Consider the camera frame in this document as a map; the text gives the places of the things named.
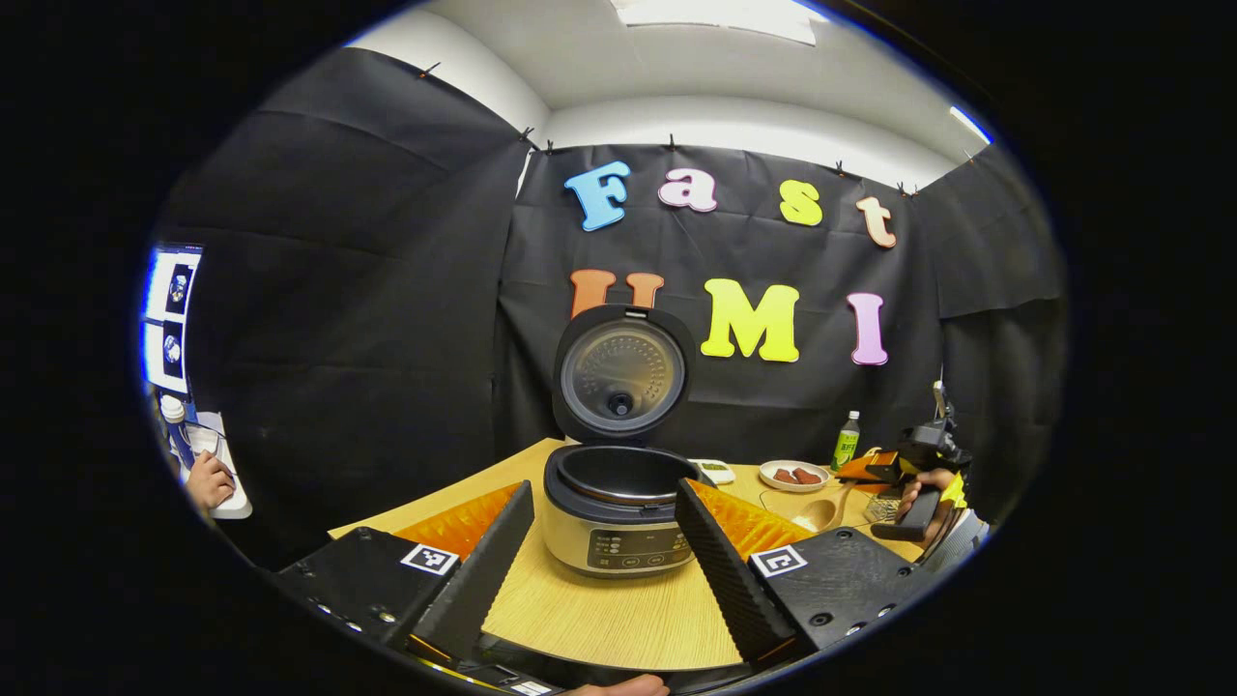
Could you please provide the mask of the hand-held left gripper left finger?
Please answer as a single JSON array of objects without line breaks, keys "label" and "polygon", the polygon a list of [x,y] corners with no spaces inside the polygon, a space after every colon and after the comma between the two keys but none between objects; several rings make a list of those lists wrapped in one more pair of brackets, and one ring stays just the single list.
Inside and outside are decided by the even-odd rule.
[{"label": "hand-held left gripper left finger", "polygon": [[533,520],[522,480],[396,534],[357,525],[273,581],[367,643],[456,668],[473,656]]}]

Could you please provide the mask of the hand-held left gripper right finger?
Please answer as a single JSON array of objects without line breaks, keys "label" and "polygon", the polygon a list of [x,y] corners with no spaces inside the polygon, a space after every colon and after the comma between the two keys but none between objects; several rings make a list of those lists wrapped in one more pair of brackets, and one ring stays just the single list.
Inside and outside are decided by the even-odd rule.
[{"label": "hand-held left gripper right finger", "polygon": [[675,523],[751,666],[839,651],[908,611],[936,574],[849,525],[804,540],[757,541],[742,554],[714,516],[731,494],[682,478]]}]

